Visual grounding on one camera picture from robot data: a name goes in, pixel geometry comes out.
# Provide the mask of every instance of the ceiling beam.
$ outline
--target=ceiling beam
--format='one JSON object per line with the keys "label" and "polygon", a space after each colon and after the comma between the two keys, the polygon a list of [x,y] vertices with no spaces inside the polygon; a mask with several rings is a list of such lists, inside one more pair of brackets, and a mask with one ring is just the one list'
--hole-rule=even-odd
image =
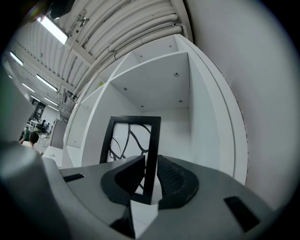
{"label": "ceiling beam", "polygon": [[[26,82],[30,88],[32,88],[39,96],[41,96],[42,98],[46,97],[46,98],[50,98],[51,101],[55,102],[56,104],[58,104],[58,108],[59,110],[62,111],[62,109],[60,108],[63,108],[63,109],[66,109],[67,111],[69,112],[72,112],[72,108],[66,106],[66,105],[63,105],[61,103],[58,103],[56,100],[54,100],[53,98],[49,97],[48,95],[44,94],[43,92],[41,92],[38,88],[36,88],[35,84],[36,84],[36,81],[32,80],[30,77],[31,75],[29,76],[29,74],[25,73],[24,76],[22,76],[20,74],[20,72],[18,71],[18,69],[10,63],[10,67],[12,69],[12,71],[14,72],[15,76],[17,77],[17,79],[20,81],[21,79],[23,79],[23,81],[20,81],[20,82]],[[42,99],[41,102],[47,104],[47,105],[51,105],[51,103],[47,103],[47,100],[44,100]]]}
{"label": "ceiling beam", "polygon": [[38,85],[40,89],[42,89],[43,91],[45,91],[49,95],[51,95],[52,99],[59,97],[56,92],[54,92],[50,89],[47,89],[46,86],[41,81],[39,81],[39,80],[37,81],[37,79],[35,79],[34,76],[32,76],[32,75],[30,75],[30,73],[26,72],[26,70],[23,69],[21,66],[18,66],[17,64],[15,65],[15,63],[10,58],[8,59],[8,62],[14,73],[17,73],[19,76],[22,76],[23,78],[26,77],[26,78],[30,79],[33,83]]}
{"label": "ceiling beam", "polygon": [[83,47],[80,46],[73,38],[69,37],[66,43],[68,49],[72,48],[71,52],[75,54],[81,61],[90,67],[95,59]]}
{"label": "ceiling beam", "polygon": [[[58,77],[56,74],[54,74],[51,70],[46,68],[43,64],[41,64],[38,60],[36,60],[33,56],[31,56],[28,52],[26,52],[17,42],[15,42],[12,45],[12,48],[17,51],[17,55],[22,58],[22,60],[25,60],[27,63],[34,65],[37,67],[41,72],[46,74],[52,81],[56,82],[58,85],[60,84],[60,77]],[[70,92],[75,91],[75,87],[73,87],[71,84],[67,83],[64,80],[61,80],[61,85],[68,89]]]}

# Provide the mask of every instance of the gray panel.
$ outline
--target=gray panel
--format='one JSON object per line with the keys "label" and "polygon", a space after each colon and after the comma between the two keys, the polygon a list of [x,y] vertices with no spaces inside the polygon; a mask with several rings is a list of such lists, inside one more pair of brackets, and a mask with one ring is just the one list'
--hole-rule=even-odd
{"label": "gray panel", "polygon": [[25,224],[32,226],[33,236],[42,230],[50,239],[70,238],[67,221],[53,197],[43,161],[35,150],[18,142],[0,142],[0,186],[1,200],[5,201],[7,192],[14,203],[14,207],[3,205],[3,215],[8,211],[15,214],[12,218],[15,218],[16,230],[20,219],[24,219],[21,214],[17,215],[20,212],[26,216]]}
{"label": "gray panel", "polygon": [[128,157],[110,163],[87,167],[61,169],[60,172],[64,177],[77,173],[85,176],[84,178],[68,182],[68,187],[86,208],[107,225],[110,225],[123,216],[125,206],[111,202],[108,199],[100,186],[101,178],[107,171],[121,166],[136,157]]}
{"label": "gray panel", "polygon": [[229,175],[180,159],[166,157],[196,174],[199,189],[182,208],[160,210],[140,239],[232,239],[244,234],[224,202],[238,196],[251,212],[263,220],[272,213],[260,198]]}
{"label": "gray panel", "polygon": [[[107,226],[107,224],[104,224],[104,222],[106,221],[105,217],[107,216],[107,212],[111,213],[113,211],[113,208],[110,208],[106,205],[108,203],[108,200],[106,201],[105,198],[91,199],[90,202],[95,201],[97,204],[103,206],[103,215],[96,216],[95,212],[97,212],[97,210],[93,211],[87,209],[86,206],[84,206],[84,204],[81,202],[81,199],[78,199],[77,196],[73,194],[72,191],[74,189],[76,191],[76,189],[80,189],[80,187],[69,188],[68,185],[65,183],[61,173],[59,172],[56,163],[52,159],[45,158],[43,159],[43,162],[45,165],[46,173],[49,179],[50,187],[53,192],[54,198],[67,220],[72,239],[130,239],[115,231],[114,229],[110,228],[109,226]],[[72,170],[75,170],[76,172],[76,168],[66,169],[64,175],[69,175],[69,173],[74,174],[75,172]],[[87,178],[82,178],[69,183],[76,183],[76,181],[79,182],[80,180],[84,179]],[[120,212],[116,210],[113,211],[114,216],[122,216],[123,210],[119,209]]]}
{"label": "gray panel", "polygon": [[59,120],[55,121],[55,124],[51,132],[49,146],[63,149],[64,146],[63,138],[64,138],[66,128],[67,128],[66,123]]}

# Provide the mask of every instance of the white wall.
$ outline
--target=white wall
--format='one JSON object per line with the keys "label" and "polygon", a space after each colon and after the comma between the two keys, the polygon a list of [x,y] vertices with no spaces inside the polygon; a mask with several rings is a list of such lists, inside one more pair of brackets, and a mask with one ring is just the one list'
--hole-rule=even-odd
{"label": "white wall", "polygon": [[299,60],[284,30],[261,5],[185,0],[194,43],[231,86],[249,149],[246,186],[271,207],[286,203],[299,173]]}
{"label": "white wall", "polygon": [[107,84],[99,95],[82,139],[81,166],[99,164],[104,136],[112,115],[140,116],[141,112],[113,85]]}
{"label": "white wall", "polygon": [[43,114],[42,114],[42,120],[46,120],[47,122],[50,122],[50,126],[48,128],[48,132],[51,131],[51,126],[53,126],[55,119],[58,116],[58,111],[52,109],[51,107],[47,106],[45,107]]}
{"label": "white wall", "polygon": [[161,117],[158,154],[192,161],[188,108],[143,112],[142,116]]}

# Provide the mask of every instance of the fluorescent light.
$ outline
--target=fluorescent light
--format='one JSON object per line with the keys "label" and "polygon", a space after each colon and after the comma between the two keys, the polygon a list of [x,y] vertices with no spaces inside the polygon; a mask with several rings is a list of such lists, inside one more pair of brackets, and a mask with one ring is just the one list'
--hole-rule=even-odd
{"label": "fluorescent light", "polygon": [[57,92],[57,88],[53,87],[49,82],[47,82],[44,78],[37,74],[37,79],[41,80],[44,84],[46,84],[49,88],[53,89]]}
{"label": "fluorescent light", "polygon": [[[51,107],[50,105],[48,105],[49,107]],[[51,108],[53,108],[54,110],[56,110],[56,111],[58,111],[56,108],[54,108],[54,107],[51,107]]]}
{"label": "fluorescent light", "polygon": [[50,103],[53,103],[54,105],[58,106],[58,104],[54,103],[53,101],[49,100],[48,98],[44,97],[47,101],[49,101]]}
{"label": "fluorescent light", "polygon": [[30,87],[28,87],[28,86],[26,86],[24,83],[22,83],[26,88],[28,88],[29,90],[31,90],[31,91],[33,91],[34,92],[34,90],[32,90]]}
{"label": "fluorescent light", "polygon": [[68,35],[65,34],[61,29],[59,29],[55,23],[53,23],[46,16],[43,18],[37,19],[49,32],[51,32],[62,44],[65,44],[68,39]]}
{"label": "fluorescent light", "polygon": [[12,52],[10,52],[10,56],[12,56],[12,58],[14,60],[16,60],[17,63],[19,63],[21,66],[23,66],[23,62],[16,55],[14,55]]}
{"label": "fluorescent light", "polygon": [[32,95],[31,95],[31,97],[32,97],[32,98],[34,98],[35,100],[37,100],[37,101],[39,101],[39,102],[40,102],[40,100],[38,100],[36,97],[34,97],[34,96],[32,96]]}

